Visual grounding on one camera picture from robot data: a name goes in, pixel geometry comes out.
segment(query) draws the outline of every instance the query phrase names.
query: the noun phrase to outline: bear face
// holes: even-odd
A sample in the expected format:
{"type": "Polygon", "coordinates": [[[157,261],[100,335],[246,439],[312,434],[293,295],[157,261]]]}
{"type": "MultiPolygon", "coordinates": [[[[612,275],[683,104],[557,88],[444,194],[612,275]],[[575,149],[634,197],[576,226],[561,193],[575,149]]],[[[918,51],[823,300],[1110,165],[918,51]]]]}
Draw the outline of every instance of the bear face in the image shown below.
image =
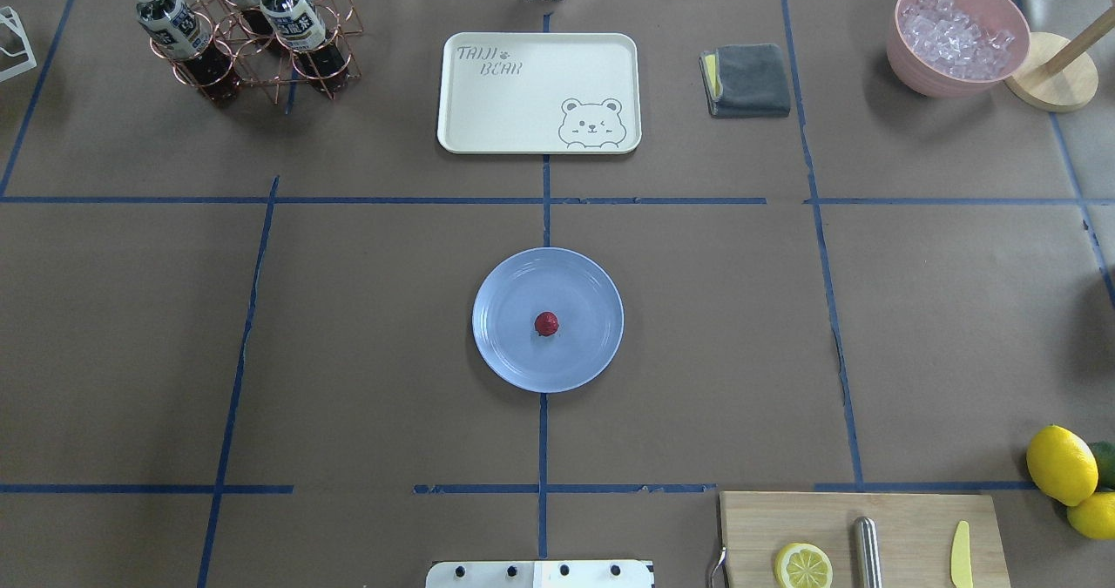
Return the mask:
{"type": "Polygon", "coordinates": [[[627,136],[620,121],[622,105],[614,98],[593,105],[570,98],[561,104],[565,119],[558,136],[570,148],[618,148],[627,136]]]}

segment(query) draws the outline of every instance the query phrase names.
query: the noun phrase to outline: cutting board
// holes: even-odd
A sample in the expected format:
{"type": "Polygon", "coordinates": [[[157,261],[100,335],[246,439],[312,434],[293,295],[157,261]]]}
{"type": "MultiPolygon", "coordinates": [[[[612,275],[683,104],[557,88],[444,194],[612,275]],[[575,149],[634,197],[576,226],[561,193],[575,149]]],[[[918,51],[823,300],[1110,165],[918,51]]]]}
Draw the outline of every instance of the cutting board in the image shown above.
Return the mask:
{"type": "Polygon", "coordinates": [[[832,560],[833,588],[861,586],[852,532],[856,517],[875,521],[883,586],[952,588],[952,534],[966,520],[975,588],[1010,588],[990,497],[844,492],[721,492],[728,585],[777,588],[778,551],[789,542],[812,542],[832,560]]]}

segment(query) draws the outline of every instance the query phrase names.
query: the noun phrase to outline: lemon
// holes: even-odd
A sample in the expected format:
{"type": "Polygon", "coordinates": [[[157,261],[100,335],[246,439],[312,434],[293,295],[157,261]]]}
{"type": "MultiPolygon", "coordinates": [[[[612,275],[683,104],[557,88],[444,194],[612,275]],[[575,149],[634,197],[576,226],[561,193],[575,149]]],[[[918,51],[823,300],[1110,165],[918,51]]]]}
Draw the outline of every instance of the lemon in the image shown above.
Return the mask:
{"type": "Polygon", "coordinates": [[[782,588],[828,588],[833,582],[833,565],[817,547],[791,542],[775,557],[774,575],[782,588]]]}
{"type": "Polygon", "coordinates": [[[1111,442],[1092,442],[1088,444],[1096,457],[1096,469],[1099,470],[1099,485],[1115,490],[1115,444],[1111,442]]]}
{"type": "Polygon", "coordinates": [[[1096,491],[1099,471],[1092,450],[1073,432],[1048,425],[1026,450],[1026,465],[1038,490],[1072,508],[1096,491]]]}
{"type": "Polygon", "coordinates": [[[1069,508],[1068,524],[1088,538],[1115,540],[1115,492],[1096,492],[1069,508]]]}

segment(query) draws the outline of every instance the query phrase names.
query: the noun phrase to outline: red object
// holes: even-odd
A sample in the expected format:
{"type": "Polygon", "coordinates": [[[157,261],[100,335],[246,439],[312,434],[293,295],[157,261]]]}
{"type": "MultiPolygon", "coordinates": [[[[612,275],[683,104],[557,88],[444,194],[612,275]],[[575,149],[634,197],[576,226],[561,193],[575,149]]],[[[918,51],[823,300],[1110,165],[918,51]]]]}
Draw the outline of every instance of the red object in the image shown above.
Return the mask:
{"type": "Polygon", "coordinates": [[[558,332],[558,317],[552,311],[543,311],[534,319],[534,330],[544,338],[558,332]]]}

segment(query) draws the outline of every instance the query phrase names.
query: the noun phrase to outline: folded towel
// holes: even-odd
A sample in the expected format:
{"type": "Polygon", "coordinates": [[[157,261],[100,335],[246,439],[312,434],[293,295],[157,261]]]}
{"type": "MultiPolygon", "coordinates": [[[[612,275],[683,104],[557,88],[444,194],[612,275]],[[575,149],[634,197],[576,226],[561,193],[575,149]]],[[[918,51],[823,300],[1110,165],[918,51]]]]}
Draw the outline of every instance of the folded towel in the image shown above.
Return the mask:
{"type": "Polygon", "coordinates": [[[786,66],[776,45],[721,46],[700,57],[712,117],[789,115],[786,66]]]}

